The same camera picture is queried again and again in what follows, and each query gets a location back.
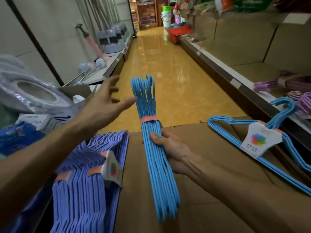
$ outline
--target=box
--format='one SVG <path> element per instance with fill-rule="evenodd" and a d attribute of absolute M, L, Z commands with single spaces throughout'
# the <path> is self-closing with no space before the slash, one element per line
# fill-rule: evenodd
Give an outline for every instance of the box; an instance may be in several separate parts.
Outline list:
<path fill-rule="evenodd" d="M 95 91 L 92 92 L 88 85 L 61 87 L 58 88 L 58 90 L 70 99 L 72 99 L 75 95 L 80 95 L 85 98 L 84 101 L 74 104 L 71 108 L 57 109 L 50 113 L 61 124 L 65 124 L 67 121 L 73 119 L 95 94 Z"/>
<path fill-rule="evenodd" d="M 15 124 L 18 124 L 20 121 L 25 121 L 34 125 L 37 131 L 45 135 L 61 125 L 49 114 L 20 114 Z"/>
<path fill-rule="evenodd" d="M 236 138 L 242 140 L 248 130 L 247 125 L 219 124 Z M 311 199 L 298 192 L 274 173 L 229 143 L 208 124 L 197 123 L 166 128 L 190 146 L 194 153 L 223 167 L 240 181 L 247 180 L 249 188 L 255 189 L 267 203 L 281 202 L 282 209 L 273 204 L 272 209 L 295 214 L 299 209 L 305 222 L 309 222 Z M 175 180 L 180 194 L 181 206 L 175 219 L 167 219 L 159 224 L 152 195 L 142 133 L 130 133 L 126 161 L 123 172 L 122 189 L 119 196 L 115 233 L 158 233 L 158 232 L 239 232 L 254 231 L 234 212 L 192 182 L 188 177 L 176 175 Z M 311 186 L 311 179 L 278 146 L 264 153 L 264 158 L 290 174 L 295 179 Z M 271 192 L 276 186 L 282 195 Z"/>

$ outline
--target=forearm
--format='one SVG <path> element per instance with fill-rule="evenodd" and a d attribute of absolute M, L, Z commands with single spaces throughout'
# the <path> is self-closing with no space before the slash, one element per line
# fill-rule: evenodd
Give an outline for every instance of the forearm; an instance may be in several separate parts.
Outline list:
<path fill-rule="evenodd" d="M 251 182 L 239 180 L 198 155 L 186 158 L 185 163 L 191 180 L 219 199 L 255 232 L 293 232 L 288 225 L 291 219 L 285 219 L 275 206 L 258 195 Z"/>
<path fill-rule="evenodd" d="M 0 229 L 17 215 L 68 154 L 92 134 L 72 121 L 0 162 Z"/>

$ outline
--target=product label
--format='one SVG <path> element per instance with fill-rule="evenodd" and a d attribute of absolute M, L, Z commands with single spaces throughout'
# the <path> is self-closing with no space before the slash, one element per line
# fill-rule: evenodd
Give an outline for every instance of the product label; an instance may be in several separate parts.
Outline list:
<path fill-rule="evenodd" d="M 257 159 L 270 147 L 282 142 L 282 131 L 272 130 L 264 126 L 263 122 L 255 122 L 249 125 L 248 133 L 240 149 Z"/>
<path fill-rule="evenodd" d="M 109 150 L 106 154 L 106 161 L 103 165 L 102 174 L 105 180 L 114 181 L 122 186 L 123 168 L 119 165 L 113 151 Z"/>

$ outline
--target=white plastic roll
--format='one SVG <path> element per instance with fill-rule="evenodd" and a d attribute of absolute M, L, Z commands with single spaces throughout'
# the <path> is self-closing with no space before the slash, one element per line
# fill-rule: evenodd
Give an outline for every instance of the white plastic roll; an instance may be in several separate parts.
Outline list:
<path fill-rule="evenodd" d="M 0 101 L 10 109 L 27 113 L 49 113 L 70 108 L 73 101 L 54 87 L 33 77 L 17 58 L 0 57 Z"/>

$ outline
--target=store aisle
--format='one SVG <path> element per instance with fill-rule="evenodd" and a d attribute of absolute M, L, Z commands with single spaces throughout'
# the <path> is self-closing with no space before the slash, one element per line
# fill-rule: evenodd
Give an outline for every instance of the store aisle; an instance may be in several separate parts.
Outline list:
<path fill-rule="evenodd" d="M 138 33 L 125 62 L 116 98 L 132 95 L 132 77 L 155 79 L 157 116 L 164 127 L 199 123 L 214 115 L 245 116 L 234 101 L 180 47 L 163 40 L 163 27 Z M 141 131 L 136 106 L 99 131 Z"/>

